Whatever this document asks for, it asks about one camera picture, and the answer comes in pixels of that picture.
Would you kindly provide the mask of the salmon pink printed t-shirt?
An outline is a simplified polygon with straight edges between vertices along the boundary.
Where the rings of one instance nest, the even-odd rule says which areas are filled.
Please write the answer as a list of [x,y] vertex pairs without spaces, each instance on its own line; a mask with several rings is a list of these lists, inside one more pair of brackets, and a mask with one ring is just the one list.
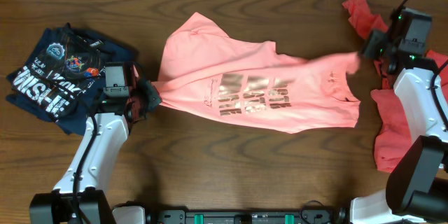
[[167,39],[155,86],[163,106],[294,134],[356,125],[360,102],[347,76],[359,64],[354,52],[310,60],[279,54],[273,41],[230,38],[195,13]]

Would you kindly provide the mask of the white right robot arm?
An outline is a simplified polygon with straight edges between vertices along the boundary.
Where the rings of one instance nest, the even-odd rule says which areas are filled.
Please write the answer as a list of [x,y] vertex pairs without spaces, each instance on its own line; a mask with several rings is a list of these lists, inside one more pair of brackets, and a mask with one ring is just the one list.
[[401,38],[373,30],[361,54],[379,60],[397,57],[393,91],[405,111],[412,146],[389,174],[384,190],[351,201],[350,223],[445,223],[447,180],[447,103],[434,60],[399,55]]

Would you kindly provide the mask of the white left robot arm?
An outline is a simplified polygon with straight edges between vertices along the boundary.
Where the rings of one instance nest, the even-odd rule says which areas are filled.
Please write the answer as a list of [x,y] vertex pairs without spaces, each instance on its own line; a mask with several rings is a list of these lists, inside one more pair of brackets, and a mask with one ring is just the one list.
[[131,85],[109,80],[86,121],[83,140],[69,168],[52,192],[36,194],[30,205],[32,223],[145,223],[139,205],[111,209],[106,199],[109,179],[122,145],[136,122],[161,102],[158,91],[140,78]]

